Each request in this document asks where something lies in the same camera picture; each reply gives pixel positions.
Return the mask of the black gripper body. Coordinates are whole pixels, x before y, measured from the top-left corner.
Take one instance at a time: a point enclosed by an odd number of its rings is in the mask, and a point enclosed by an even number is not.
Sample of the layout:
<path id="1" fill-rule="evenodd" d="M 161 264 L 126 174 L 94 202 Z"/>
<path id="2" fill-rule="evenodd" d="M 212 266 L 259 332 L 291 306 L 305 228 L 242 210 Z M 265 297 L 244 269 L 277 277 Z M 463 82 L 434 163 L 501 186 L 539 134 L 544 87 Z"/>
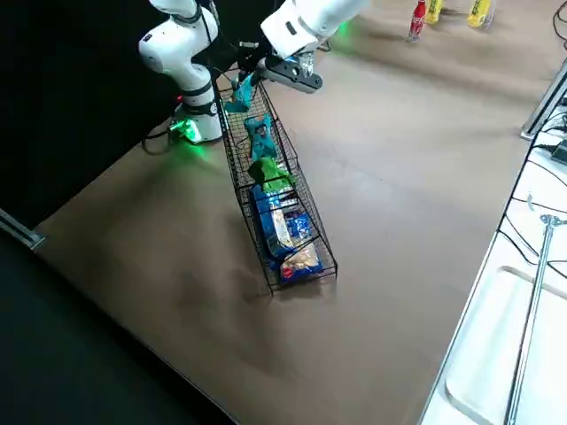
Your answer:
<path id="1" fill-rule="evenodd" d="M 266 56 L 259 62 L 259 72 L 264 79 L 278 82 L 299 92 L 312 94 L 322 88 L 322 77 L 317 73 L 306 76 L 297 61 Z"/>

